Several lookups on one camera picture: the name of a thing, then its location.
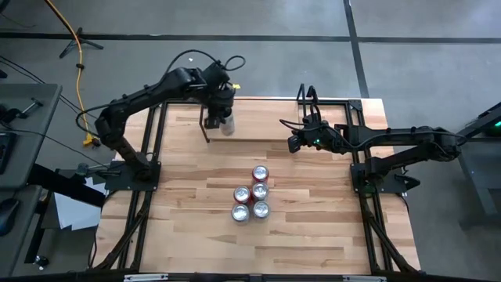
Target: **gray floor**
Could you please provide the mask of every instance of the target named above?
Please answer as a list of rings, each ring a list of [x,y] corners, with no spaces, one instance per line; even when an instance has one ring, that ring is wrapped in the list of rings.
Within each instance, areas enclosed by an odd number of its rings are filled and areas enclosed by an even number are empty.
[[[54,1],[75,26],[88,32],[130,34],[268,34],[347,36],[342,0],[99,0]],[[352,0],[359,36],[501,37],[496,0]],[[5,14],[29,31],[64,32],[43,2],[15,1]],[[19,29],[2,21],[0,28]],[[294,96],[301,82],[321,96],[360,97],[350,43],[343,42],[118,42],[101,41],[103,51],[85,48],[81,92],[87,107],[109,102],[144,84],[154,83],[169,61],[184,49],[202,49],[225,59],[247,58],[231,73],[241,96]],[[59,60],[65,40],[0,39],[0,54],[47,82],[63,86],[76,102],[77,52]],[[391,127],[419,125],[459,130],[471,118],[499,102],[501,45],[361,44],[371,98],[381,98]],[[205,67],[207,59],[190,55],[178,65]],[[29,82],[7,70],[2,83]],[[82,149],[83,134],[74,113],[60,104],[49,129],[53,138],[106,162],[106,148]],[[73,168],[82,156],[50,141],[38,161],[50,168]],[[433,274],[501,280],[501,232],[475,228],[463,232],[457,222],[480,211],[457,161],[411,167],[422,180],[409,193],[410,217],[422,269]],[[91,230],[53,234],[41,253],[51,258],[47,273],[85,267]],[[32,274],[20,266],[17,274]]]

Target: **can lid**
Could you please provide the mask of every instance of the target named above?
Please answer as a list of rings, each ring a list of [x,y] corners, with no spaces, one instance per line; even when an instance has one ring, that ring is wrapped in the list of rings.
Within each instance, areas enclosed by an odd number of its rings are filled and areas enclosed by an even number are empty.
[[[249,208],[245,204],[237,204],[232,209],[232,217],[236,221],[245,221],[249,218]]]
[[[268,169],[264,165],[258,165],[252,171],[252,175],[258,180],[264,180],[268,177]]]
[[[254,214],[259,218],[265,218],[269,215],[269,206],[265,201],[259,201],[254,204]]]
[[[233,192],[233,196],[237,201],[246,201],[251,196],[251,192],[245,186],[238,186]]]
[[[268,185],[265,183],[254,184],[252,187],[252,194],[258,198],[266,197],[266,195],[268,195]]]

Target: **computer mouse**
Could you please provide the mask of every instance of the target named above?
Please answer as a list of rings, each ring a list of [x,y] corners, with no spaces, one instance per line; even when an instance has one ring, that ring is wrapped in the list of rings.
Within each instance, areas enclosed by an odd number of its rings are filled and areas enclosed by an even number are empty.
[[[20,201],[13,198],[0,202],[0,236],[7,235],[14,227],[19,204]]]

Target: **yellow cable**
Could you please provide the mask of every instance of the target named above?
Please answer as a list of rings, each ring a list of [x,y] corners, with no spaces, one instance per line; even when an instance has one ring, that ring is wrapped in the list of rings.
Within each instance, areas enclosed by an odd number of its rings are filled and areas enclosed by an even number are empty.
[[[78,63],[80,65],[82,65],[83,64],[82,62],[84,61],[84,53],[81,50],[80,40],[78,40],[77,34],[74,32],[74,30],[71,27],[70,23],[68,23],[68,21],[63,16],[63,14],[54,6],[54,4],[52,4],[52,2],[50,0],[46,0],[46,1],[54,9],[54,12],[56,12],[56,14],[61,18],[61,20],[63,20],[63,22],[70,29],[70,32],[73,35],[73,37],[75,38],[75,41],[77,42],[77,45],[78,45],[78,55],[80,57],[80,59],[78,60]],[[81,77],[81,68],[79,67],[78,68],[78,76],[77,76],[77,85],[76,85],[76,88],[77,88],[77,97],[78,97],[78,102],[80,103],[80,110],[84,111],[85,110],[84,109],[84,104],[82,103],[81,97],[80,97],[80,77]],[[86,114],[82,114],[82,117],[84,118],[85,129],[87,129],[87,131],[88,131],[87,115]],[[92,135],[89,132],[87,132],[86,139],[84,141],[84,146],[87,146],[91,142],[92,142]]]

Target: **wooden tabletop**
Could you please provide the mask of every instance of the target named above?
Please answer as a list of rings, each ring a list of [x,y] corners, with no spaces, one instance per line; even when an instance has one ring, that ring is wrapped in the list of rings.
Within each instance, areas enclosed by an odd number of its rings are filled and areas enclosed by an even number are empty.
[[[267,122],[243,121],[244,127],[239,119],[245,117],[239,114],[236,134],[246,130],[282,132],[274,110],[287,109],[283,113],[287,116],[288,110],[297,113],[287,101],[260,103],[267,109],[260,114],[270,113]],[[362,105],[368,127],[387,127],[380,99],[363,99]],[[323,106],[321,113],[331,125],[345,123],[339,107]],[[126,138],[136,148],[142,142],[146,115],[143,111],[128,120]],[[207,144],[198,125],[199,115],[200,106],[168,106],[160,155],[162,172],[150,210],[142,272],[369,273],[359,199],[349,177],[350,154],[311,148],[290,154],[287,141],[279,140],[279,136],[269,141],[229,139]],[[371,151],[382,157],[393,153],[389,147]],[[238,226],[230,216],[233,190],[250,185],[252,168],[259,164],[270,171],[272,214],[267,222]],[[104,259],[123,233],[130,196],[130,192],[118,192],[103,208],[95,264]],[[384,194],[381,204],[388,236],[419,269],[402,199]],[[382,266],[379,240],[374,242]]]

